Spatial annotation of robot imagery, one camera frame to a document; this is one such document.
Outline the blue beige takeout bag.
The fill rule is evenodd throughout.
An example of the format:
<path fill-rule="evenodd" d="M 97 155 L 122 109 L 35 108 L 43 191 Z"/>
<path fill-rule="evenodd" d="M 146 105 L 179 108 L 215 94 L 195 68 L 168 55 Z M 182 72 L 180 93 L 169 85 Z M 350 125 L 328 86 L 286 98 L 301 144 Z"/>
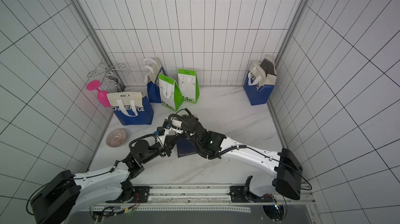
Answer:
<path fill-rule="evenodd" d="M 252 60 L 245 76 L 244 90 L 252 106 L 266 104 L 277 80 L 273 57 L 265 55 L 260 62 Z"/>

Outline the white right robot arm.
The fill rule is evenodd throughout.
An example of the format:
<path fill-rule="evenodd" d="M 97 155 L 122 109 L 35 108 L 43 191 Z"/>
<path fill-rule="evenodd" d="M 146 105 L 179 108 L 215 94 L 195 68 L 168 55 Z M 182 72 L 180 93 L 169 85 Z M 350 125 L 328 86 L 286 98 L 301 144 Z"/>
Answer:
<path fill-rule="evenodd" d="M 236 159 L 261 171 L 248 176 L 246 187 L 252 195 L 262 197 L 272 190 L 291 200 L 299 200 L 304 190 L 303 167 L 294 153 L 283 148 L 280 152 L 261 150 L 237 142 L 230 137 L 206 130 L 199 119 L 187 111 L 185 115 L 171 114 L 164 122 L 167 131 L 188 139 L 196 153 L 207 160 Z"/>

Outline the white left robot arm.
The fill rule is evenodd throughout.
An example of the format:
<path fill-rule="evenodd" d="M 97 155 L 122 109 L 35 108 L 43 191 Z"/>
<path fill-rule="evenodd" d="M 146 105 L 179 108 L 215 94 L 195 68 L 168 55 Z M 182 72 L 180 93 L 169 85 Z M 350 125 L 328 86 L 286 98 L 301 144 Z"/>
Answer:
<path fill-rule="evenodd" d="M 82 174 L 65 170 L 32 194 L 26 211 L 38 224 L 60 224 L 74 212 L 99 203 L 127 203 L 134 196 L 131 180 L 144 171 L 147 162 L 170 156 L 178 138 L 147 134 L 131 141 L 127 157 L 111 167 Z"/>

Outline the navy beige small bag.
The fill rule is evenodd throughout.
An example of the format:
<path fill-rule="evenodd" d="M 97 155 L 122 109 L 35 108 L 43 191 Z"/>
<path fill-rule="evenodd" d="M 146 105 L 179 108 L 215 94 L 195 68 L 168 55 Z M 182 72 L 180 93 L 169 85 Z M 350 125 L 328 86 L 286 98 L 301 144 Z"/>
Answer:
<path fill-rule="evenodd" d="M 191 141 L 186 138 L 179 138 L 176 147 L 178 158 L 197 154 L 197 151 Z"/>

